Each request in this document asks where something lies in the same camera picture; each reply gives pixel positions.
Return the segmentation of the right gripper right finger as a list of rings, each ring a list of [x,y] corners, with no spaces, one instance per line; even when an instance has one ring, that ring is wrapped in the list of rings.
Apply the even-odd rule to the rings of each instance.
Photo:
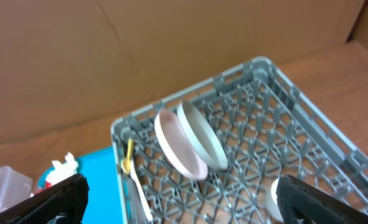
[[[276,194],[285,224],[368,224],[365,213],[292,175],[279,178]]]

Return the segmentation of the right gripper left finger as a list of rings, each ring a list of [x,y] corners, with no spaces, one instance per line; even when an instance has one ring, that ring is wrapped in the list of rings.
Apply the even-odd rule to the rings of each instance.
[[[89,185],[82,174],[45,189],[0,213],[2,224],[81,224],[88,204]]]

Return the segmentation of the white napkin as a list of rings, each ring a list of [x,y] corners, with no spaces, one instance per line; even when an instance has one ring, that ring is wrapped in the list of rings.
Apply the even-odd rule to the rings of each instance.
[[[76,174],[79,167],[78,162],[70,152],[65,155],[64,163],[53,160],[52,165],[54,169],[50,171],[45,178],[44,187],[46,189]]]

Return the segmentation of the white plastic cup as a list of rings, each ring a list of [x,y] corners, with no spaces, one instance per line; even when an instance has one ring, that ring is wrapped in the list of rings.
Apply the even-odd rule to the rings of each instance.
[[[280,209],[278,207],[278,196],[276,194],[278,182],[279,178],[275,179],[267,187],[265,193],[265,208],[274,220],[283,223],[283,217],[281,216]]]

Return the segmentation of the yellow plastic spoon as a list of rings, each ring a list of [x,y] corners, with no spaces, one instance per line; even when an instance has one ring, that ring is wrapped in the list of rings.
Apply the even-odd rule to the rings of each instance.
[[[126,157],[121,160],[121,168],[126,175],[130,174],[133,149],[134,149],[134,141],[132,139],[129,139]]]

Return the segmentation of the white plastic fork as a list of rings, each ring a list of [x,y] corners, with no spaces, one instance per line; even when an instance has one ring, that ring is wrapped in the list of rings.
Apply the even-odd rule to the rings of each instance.
[[[151,210],[150,210],[148,201],[146,199],[146,196],[144,194],[144,191],[142,189],[141,183],[138,179],[133,160],[130,160],[130,177],[133,179],[133,181],[136,185],[136,188],[138,189],[139,199],[141,201],[141,205],[142,205],[142,208],[143,208],[144,215],[145,215],[147,221],[152,221],[153,220],[153,215],[151,213]]]

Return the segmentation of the white plate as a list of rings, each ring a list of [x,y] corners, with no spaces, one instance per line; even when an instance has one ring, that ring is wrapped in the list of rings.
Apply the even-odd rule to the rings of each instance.
[[[187,140],[175,113],[165,109],[158,111],[154,129],[163,153],[180,174],[193,180],[207,178],[208,166]]]

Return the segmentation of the grey dishwasher rack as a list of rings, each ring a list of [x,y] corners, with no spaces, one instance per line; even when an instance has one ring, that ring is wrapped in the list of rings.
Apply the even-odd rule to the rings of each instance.
[[[155,135],[159,110],[193,103],[210,122],[228,160],[204,181],[185,178]],[[115,161],[135,143],[137,175],[153,223],[272,223],[270,184],[293,175],[368,215],[368,157],[266,57],[256,57],[111,125]]]

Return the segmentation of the grey deep plate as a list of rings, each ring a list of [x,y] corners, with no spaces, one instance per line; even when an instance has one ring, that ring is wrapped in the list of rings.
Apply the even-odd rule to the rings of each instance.
[[[212,169],[226,170],[227,156],[203,114],[192,103],[182,100],[177,107],[177,117],[196,154]]]

